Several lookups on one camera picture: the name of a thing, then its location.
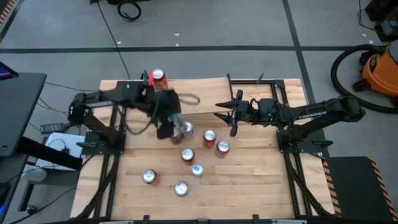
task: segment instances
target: gray floor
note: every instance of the gray floor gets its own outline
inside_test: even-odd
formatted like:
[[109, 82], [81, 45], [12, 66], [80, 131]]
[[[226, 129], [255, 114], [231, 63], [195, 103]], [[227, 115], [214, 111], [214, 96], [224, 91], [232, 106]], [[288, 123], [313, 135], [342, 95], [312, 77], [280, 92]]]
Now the gray floor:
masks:
[[[288, 0], [301, 46], [350, 46], [382, 44], [376, 33], [358, 25], [357, 0]], [[363, 0], [364, 7], [369, 0]], [[207, 50], [123, 52], [132, 78], [143, 69], [163, 68], [170, 78], [302, 78], [300, 64], [282, 0], [152, 0], [140, 2], [142, 17], [133, 23], [120, 19], [116, 8], [100, 2], [106, 20], [120, 47], [183, 46], [289, 46], [273, 50]], [[365, 24], [371, 24], [364, 14]], [[3, 49], [75, 49], [114, 47], [113, 40], [96, 4], [82, 0], [25, 0], [13, 20]], [[317, 101], [338, 96], [330, 81], [330, 68], [339, 51], [304, 51], [309, 81]], [[358, 78], [358, 57], [352, 56], [340, 69], [343, 83]], [[47, 81], [94, 90], [104, 79], [126, 79], [126, 71], [116, 52], [0, 54], [0, 61], [18, 72], [44, 72]], [[54, 108], [67, 109], [76, 92], [46, 85], [41, 97]], [[383, 97], [364, 98], [386, 104]], [[335, 143], [331, 156], [373, 156], [379, 165], [390, 198], [398, 205], [395, 158], [398, 143], [393, 133], [398, 117], [367, 110], [358, 123], [339, 123], [325, 129]], [[53, 111], [36, 108], [31, 123], [67, 122]], [[25, 136], [41, 141], [42, 135], [28, 127]], [[22, 193], [24, 182], [19, 184]], [[45, 205], [68, 187], [37, 187], [30, 203]], [[14, 198], [5, 223], [23, 217], [16, 212]], [[22, 223], [66, 220], [73, 203], [73, 192], [54, 206]]]

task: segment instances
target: orange shop vacuum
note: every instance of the orange shop vacuum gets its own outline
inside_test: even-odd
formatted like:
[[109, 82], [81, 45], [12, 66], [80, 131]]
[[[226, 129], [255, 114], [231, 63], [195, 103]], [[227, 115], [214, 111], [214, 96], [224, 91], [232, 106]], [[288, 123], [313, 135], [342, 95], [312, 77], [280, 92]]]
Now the orange shop vacuum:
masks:
[[[357, 51], [364, 51], [359, 58], [363, 65], [361, 80], [353, 84], [355, 91], [374, 90], [391, 97], [396, 107], [375, 105], [362, 100], [343, 88], [337, 79], [339, 64]], [[371, 44], [363, 44], [343, 52], [331, 67], [331, 81], [342, 95], [352, 96], [359, 101], [361, 106], [382, 113], [398, 113], [398, 40], [393, 41], [390, 46], [379, 47]]]

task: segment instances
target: red soda can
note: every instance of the red soda can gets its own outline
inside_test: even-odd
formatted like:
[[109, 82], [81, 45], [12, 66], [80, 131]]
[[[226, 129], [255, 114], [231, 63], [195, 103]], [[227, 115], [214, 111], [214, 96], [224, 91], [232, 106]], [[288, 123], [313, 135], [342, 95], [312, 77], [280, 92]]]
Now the red soda can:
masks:
[[192, 166], [193, 162], [195, 162], [195, 152], [190, 148], [182, 149], [181, 159], [185, 165]]
[[168, 90], [166, 74], [161, 69], [155, 69], [153, 72], [155, 90]]
[[205, 145], [206, 148], [210, 149], [214, 146], [216, 138], [217, 135], [214, 130], [206, 130], [203, 133], [203, 144]]
[[153, 169], [145, 170], [142, 175], [142, 181], [145, 184], [157, 185], [160, 181], [160, 176]]
[[219, 141], [216, 148], [216, 157], [219, 157], [220, 159], [226, 157], [230, 149], [231, 146], [227, 141]]
[[193, 138], [193, 124], [189, 121], [184, 121], [182, 124], [182, 134], [186, 140]]
[[181, 130], [179, 128], [174, 127], [174, 134], [172, 137], [170, 137], [170, 141], [173, 144], [180, 144], [182, 141], [183, 135], [181, 133]]

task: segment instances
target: wooden table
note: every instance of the wooden table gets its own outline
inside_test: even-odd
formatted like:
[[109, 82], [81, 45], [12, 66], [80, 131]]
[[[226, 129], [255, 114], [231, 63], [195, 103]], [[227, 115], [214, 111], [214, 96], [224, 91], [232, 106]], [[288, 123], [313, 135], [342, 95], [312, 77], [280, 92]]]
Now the wooden table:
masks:
[[[289, 105], [305, 105], [300, 80], [284, 81]], [[104, 90], [115, 86], [116, 81], [101, 83]], [[197, 92], [195, 85], [191, 87], [199, 94], [208, 94], [208, 88]], [[265, 85], [233, 85], [234, 93], [239, 89], [243, 90], [244, 100], [272, 98], [271, 88]], [[209, 100], [217, 103], [228, 99], [214, 97]], [[111, 108], [95, 111], [104, 124], [109, 124], [110, 114]], [[178, 146], [167, 139], [157, 140], [154, 127], [139, 136], [127, 136], [126, 150], [119, 163], [112, 220], [142, 220], [144, 215], [150, 215], [151, 220], [251, 219], [253, 214], [259, 214], [260, 218], [294, 217], [275, 127], [239, 123], [238, 134], [232, 138], [230, 128], [212, 113], [184, 114], [181, 118], [193, 122], [195, 137]], [[146, 116], [137, 111], [130, 111], [127, 120], [135, 130], [147, 122]], [[227, 157], [219, 159], [215, 157], [214, 149], [203, 148], [202, 134], [206, 129], [214, 129], [217, 139], [229, 141], [231, 152]], [[205, 174], [201, 179], [194, 178], [191, 167], [182, 163], [180, 151], [185, 147], [195, 150], [196, 162], [204, 167]], [[334, 213], [321, 160], [309, 154], [301, 154], [301, 157], [308, 188], [326, 210]], [[78, 215], [96, 192], [102, 161], [103, 156], [95, 156], [81, 171], [71, 217]], [[158, 186], [142, 182], [141, 175], [146, 169], [154, 169], [161, 175]], [[190, 189], [184, 197], [174, 194], [174, 184], [180, 180], [188, 183]], [[298, 187], [296, 189], [300, 211], [304, 214], [301, 193]], [[105, 192], [102, 215], [107, 196]]]

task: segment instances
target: vacuum hose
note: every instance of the vacuum hose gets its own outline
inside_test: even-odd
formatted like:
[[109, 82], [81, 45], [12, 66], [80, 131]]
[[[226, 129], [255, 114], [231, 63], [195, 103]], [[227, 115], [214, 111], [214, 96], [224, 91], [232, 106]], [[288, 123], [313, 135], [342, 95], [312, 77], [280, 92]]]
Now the vacuum hose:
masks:
[[347, 56], [349, 56], [355, 52], [362, 51], [362, 50], [367, 50], [367, 51], [370, 51], [372, 54], [380, 54], [380, 55], [386, 51], [385, 48], [378, 47], [378, 46], [375, 46], [372, 44], [362, 44], [362, 45], [355, 46], [352, 49], [346, 50], [339, 57], [337, 57], [337, 59], [335, 60], [335, 62], [333, 63], [333, 65], [331, 67], [330, 76], [331, 76], [331, 81], [333, 82], [333, 85], [335, 86], [336, 90], [339, 91], [342, 95], [352, 96], [353, 98], [356, 98], [358, 100], [359, 104], [365, 108], [369, 108], [371, 110], [382, 112], [382, 113], [390, 113], [390, 114], [398, 113], [398, 108], [390, 108], [390, 107], [386, 107], [386, 106], [375, 105], [373, 103], [370, 103], [368, 101], [360, 99], [359, 97], [353, 95], [352, 93], [350, 93], [349, 91], [344, 89], [344, 87], [338, 81], [337, 69], [338, 69], [338, 66], [340, 65], [340, 63]]

